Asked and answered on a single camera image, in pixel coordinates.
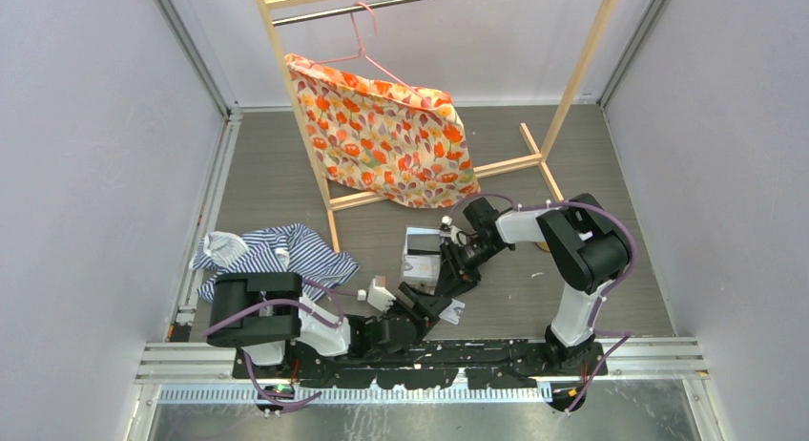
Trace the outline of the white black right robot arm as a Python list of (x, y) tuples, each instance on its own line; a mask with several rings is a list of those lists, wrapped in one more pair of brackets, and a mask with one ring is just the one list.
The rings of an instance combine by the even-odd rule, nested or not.
[(482, 280), (481, 266), (520, 242), (544, 243), (564, 287), (541, 352), (550, 370), (571, 373), (593, 347), (606, 295), (632, 272), (637, 243), (631, 231), (590, 194), (533, 207), (513, 204), (505, 211), (484, 194), (460, 204), (472, 230), (443, 217), (435, 295), (455, 297), (474, 288)]

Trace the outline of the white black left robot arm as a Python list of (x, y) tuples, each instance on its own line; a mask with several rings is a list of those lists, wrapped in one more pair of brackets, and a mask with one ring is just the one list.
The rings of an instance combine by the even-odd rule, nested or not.
[(207, 344), (239, 349), (267, 376), (280, 378), (291, 369), (296, 346), (348, 363), (403, 359), (454, 307), (453, 299), (421, 293), (407, 283), (393, 295), (375, 279), (356, 296), (378, 315), (332, 313), (304, 293), (307, 283), (294, 272), (220, 278), (204, 333)]

